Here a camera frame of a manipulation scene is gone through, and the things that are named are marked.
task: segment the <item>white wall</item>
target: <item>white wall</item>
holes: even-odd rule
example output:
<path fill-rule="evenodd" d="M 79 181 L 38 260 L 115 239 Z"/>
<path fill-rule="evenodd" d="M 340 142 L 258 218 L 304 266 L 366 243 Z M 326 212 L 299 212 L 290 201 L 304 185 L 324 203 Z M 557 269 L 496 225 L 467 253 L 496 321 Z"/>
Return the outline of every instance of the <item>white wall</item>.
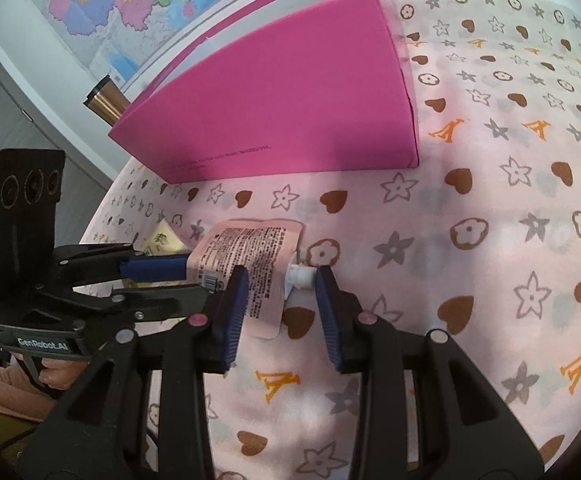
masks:
<path fill-rule="evenodd" d="M 128 153 L 82 103 L 97 81 L 69 54 L 30 0 L 0 0 L 0 62 L 72 144 L 110 178 Z"/>

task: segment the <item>yellow package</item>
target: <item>yellow package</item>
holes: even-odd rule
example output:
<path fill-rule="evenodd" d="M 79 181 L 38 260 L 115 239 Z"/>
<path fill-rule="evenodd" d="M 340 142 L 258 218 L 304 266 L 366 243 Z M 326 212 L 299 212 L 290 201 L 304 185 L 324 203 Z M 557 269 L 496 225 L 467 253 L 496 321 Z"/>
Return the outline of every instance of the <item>yellow package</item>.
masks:
<path fill-rule="evenodd" d="M 151 236 L 139 248 L 147 256 L 161 256 L 166 254 L 190 254 L 190 249 L 177 237 L 170 224 L 163 219 Z M 135 283 L 133 280 L 122 280 L 125 288 L 141 288 L 146 286 L 173 286 L 183 285 L 186 282 L 154 282 Z"/>

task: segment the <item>camera lens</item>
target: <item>camera lens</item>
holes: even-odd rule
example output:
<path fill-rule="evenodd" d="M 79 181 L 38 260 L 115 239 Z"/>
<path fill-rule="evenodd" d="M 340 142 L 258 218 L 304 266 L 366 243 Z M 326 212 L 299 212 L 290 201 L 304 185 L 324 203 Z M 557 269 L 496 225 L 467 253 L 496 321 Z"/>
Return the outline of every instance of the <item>camera lens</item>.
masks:
<path fill-rule="evenodd" d="M 2 205 L 6 209 L 10 209 L 17 202 L 19 195 L 19 182 L 14 175 L 9 176 L 2 184 L 1 199 Z"/>
<path fill-rule="evenodd" d="M 55 194 L 59 189 L 59 171 L 52 170 L 48 177 L 48 194 Z"/>
<path fill-rule="evenodd" d="M 33 204 L 42 196 L 44 177 L 40 170 L 32 170 L 26 177 L 24 197 L 26 202 Z"/>

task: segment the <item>printed label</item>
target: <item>printed label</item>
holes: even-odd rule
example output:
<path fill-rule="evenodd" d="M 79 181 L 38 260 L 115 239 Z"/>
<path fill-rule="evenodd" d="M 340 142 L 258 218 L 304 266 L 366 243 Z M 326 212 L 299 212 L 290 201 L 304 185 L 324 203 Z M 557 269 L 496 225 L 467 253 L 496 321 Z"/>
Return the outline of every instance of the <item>printed label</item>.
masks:
<path fill-rule="evenodd" d="M 229 220 L 205 235 L 190 254 L 187 275 L 210 291 L 225 290 L 237 265 L 248 269 L 243 330 L 271 339 L 279 334 L 286 270 L 303 225 L 291 220 Z"/>

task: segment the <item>screw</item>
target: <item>screw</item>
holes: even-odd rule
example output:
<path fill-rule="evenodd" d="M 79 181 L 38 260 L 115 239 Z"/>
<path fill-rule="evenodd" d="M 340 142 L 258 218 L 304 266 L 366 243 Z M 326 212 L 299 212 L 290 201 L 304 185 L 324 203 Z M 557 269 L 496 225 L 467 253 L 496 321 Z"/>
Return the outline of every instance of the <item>screw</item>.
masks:
<path fill-rule="evenodd" d="M 125 328 L 123 330 L 120 330 L 115 335 L 115 341 L 117 341 L 117 343 L 121 343 L 121 344 L 130 343 L 134 337 L 135 337 L 135 332 L 133 332 L 133 330 Z"/>
<path fill-rule="evenodd" d="M 208 323 L 208 316 L 198 312 L 197 314 L 192 314 L 192 316 L 189 316 L 188 322 L 190 326 L 204 326 L 206 323 Z"/>
<path fill-rule="evenodd" d="M 443 345 L 449 340 L 449 335 L 443 330 L 433 330 L 431 332 L 431 341 Z"/>
<path fill-rule="evenodd" d="M 357 321 L 363 325 L 374 325 L 377 322 L 377 316 L 372 312 L 360 312 L 357 316 Z"/>

